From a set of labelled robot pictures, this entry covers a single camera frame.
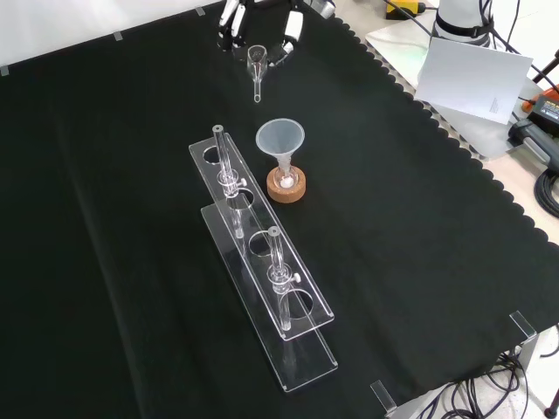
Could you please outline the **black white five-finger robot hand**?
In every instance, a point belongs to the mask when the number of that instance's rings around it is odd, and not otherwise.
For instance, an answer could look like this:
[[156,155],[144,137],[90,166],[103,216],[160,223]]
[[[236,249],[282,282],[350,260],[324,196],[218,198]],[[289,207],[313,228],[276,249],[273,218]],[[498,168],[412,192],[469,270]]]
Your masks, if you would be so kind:
[[[249,17],[254,8],[274,7],[280,1],[227,1],[218,20],[217,44],[235,56],[246,52],[245,36]],[[272,68],[281,66],[298,46],[304,24],[304,8],[308,7],[324,19],[335,13],[333,1],[286,1],[289,5],[282,41],[269,53],[267,64]]]

